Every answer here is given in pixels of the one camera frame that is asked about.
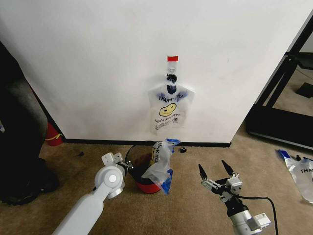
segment smiley face print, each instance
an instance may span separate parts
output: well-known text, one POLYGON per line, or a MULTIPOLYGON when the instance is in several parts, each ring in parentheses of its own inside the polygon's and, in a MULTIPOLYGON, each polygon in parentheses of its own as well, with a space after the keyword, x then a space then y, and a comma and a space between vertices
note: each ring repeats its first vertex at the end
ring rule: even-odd
POLYGON ((176 104, 172 103, 160 109, 160 116, 167 117, 176 109, 176 104))

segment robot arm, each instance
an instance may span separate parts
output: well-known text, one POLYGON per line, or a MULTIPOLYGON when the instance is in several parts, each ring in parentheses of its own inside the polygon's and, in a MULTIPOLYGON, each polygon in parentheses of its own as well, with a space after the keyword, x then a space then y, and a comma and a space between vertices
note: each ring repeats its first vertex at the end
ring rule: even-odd
POLYGON ((270 220, 265 213, 251 216, 247 206, 236 196, 240 194, 243 182, 239 179, 239 174, 234 173, 233 169, 222 160, 230 178, 217 181, 208 179, 204 169, 199 164, 201 184, 211 192, 218 194, 220 200, 227 207, 227 215, 233 223, 235 235, 255 235, 270 225, 270 220))
POLYGON ((108 153, 102 161, 105 167, 96 174, 95 189, 79 199, 52 235, 87 235, 103 211, 103 201, 123 191, 131 163, 124 163, 120 153, 108 153))

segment red tape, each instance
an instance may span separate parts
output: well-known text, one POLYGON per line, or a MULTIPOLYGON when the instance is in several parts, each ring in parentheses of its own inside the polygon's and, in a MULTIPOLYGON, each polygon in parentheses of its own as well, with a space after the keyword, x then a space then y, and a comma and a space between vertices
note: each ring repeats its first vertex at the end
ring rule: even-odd
POLYGON ((167 62, 173 62, 173 61, 178 61, 178 55, 177 56, 168 56, 167 57, 167 62))

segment hanging plastic bag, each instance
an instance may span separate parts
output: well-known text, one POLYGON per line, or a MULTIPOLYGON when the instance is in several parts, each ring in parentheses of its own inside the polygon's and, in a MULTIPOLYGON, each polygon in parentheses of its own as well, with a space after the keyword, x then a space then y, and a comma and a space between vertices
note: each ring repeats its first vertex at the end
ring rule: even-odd
POLYGON ((297 161, 291 158, 285 150, 278 150, 278 152, 285 159, 286 166, 302 197, 313 203, 313 160, 303 158, 297 161))
POLYGON ((170 168, 170 158, 174 153, 174 146, 179 143, 179 140, 171 139, 155 143, 149 162, 150 167, 142 175, 142 178, 149 178, 165 194, 169 193, 173 178, 173 170, 170 168))
POLYGON ((153 134, 158 134, 160 130, 181 127, 195 94, 176 84, 178 56, 168 56, 167 61, 167 82, 148 92, 151 106, 150 130, 153 134))

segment bag on floor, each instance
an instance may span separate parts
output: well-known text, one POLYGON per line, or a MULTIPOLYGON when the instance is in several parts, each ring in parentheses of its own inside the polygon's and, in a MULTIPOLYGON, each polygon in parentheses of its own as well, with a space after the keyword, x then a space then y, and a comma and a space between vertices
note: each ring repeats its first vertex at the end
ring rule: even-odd
POLYGON ((297 161, 291 158, 285 150, 278 150, 278 152, 284 158, 286 166, 302 197, 313 203, 313 160, 303 158, 297 161))
POLYGON ((173 170, 170 168, 170 158, 174 153, 174 146, 179 140, 166 139, 153 145, 152 157, 149 168, 143 173, 142 178, 149 178, 165 194, 169 194, 171 188, 173 170))
POLYGON ((176 84, 177 61, 178 56, 168 57, 167 81, 148 92, 151 114, 150 130, 153 134, 173 127, 181 127, 195 94, 176 84))

